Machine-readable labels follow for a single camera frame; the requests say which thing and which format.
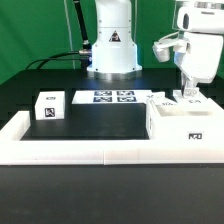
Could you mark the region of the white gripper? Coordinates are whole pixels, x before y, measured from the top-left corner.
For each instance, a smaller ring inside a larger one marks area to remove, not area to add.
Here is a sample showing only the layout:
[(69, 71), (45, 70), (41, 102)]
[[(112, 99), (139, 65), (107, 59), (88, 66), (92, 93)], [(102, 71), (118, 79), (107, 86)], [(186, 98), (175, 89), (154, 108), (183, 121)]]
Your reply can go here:
[(176, 52), (174, 63), (181, 70), (181, 94), (185, 98), (198, 94), (197, 83), (211, 83), (217, 73), (224, 39), (221, 35), (185, 32), (186, 47)]

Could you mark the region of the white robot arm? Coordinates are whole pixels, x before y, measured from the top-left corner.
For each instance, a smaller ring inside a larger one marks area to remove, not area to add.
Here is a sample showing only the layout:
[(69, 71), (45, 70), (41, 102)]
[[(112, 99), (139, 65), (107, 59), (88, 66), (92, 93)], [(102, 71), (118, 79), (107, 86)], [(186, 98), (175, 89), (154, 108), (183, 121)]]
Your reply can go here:
[[(92, 77), (124, 79), (139, 72), (131, 37), (130, 0), (95, 0), (97, 40), (92, 46)], [(199, 95), (199, 83), (213, 81), (224, 47), (224, 0), (175, 0), (173, 33), (153, 44), (160, 62), (173, 60), (181, 71), (183, 97)]]

